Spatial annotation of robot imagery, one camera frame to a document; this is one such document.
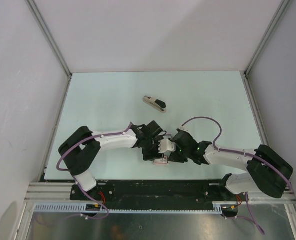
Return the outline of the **staple box with staples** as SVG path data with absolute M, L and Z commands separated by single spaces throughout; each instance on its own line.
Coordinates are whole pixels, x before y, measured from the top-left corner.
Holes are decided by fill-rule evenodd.
M 170 162 L 166 156 L 153 160 L 153 165 L 168 165 Z

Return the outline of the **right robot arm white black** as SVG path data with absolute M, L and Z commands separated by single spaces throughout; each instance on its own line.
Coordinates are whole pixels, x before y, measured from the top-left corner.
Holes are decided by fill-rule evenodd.
M 231 200 L 240 193 L 262 192 L 279 199 L 289 187 L 293 168 L 269 146 L 255 149 L 225 149 L 210 141 L 196 142 L 186 131 L 179 130 L 170 140 L 159 144 L 159 151 L 169 152 L 168 160 L 184 163 L 192 160 L 197 165 L 221 165 L 242 170 L 229 173 L 218 188 L 219 197 Z

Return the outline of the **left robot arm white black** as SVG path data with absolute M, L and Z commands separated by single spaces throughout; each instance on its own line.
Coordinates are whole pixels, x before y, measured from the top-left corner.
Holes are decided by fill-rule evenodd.
M 164 138 L 166 132 L 155 121 L 147 125 L 133 125 L 117 132 L 92 132 L 87 126 L 78 128 L 58 149 L 61 162 L 81 188 L 81 194 L 88 200 L 98 195 L 97 181 L 89 170 L 92 162 L 100 152 L 114 149 L 139 148 L 143 159 L 152 161 L 162 159 L 165 153 L 175 150 L 174 144 Z

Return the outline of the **beige black stapler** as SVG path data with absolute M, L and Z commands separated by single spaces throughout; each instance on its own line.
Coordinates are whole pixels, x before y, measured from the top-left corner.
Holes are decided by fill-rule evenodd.
M 143 97 L 143 102 L 148 104 L 149 106 L 151 106 L 152 108 L 154 108 L 155 110 L 161 112 L 161 113 L 165 113 L 166 112 L 166 104 L 165 102 L 153 98 L 151 96 L 145 95 Z

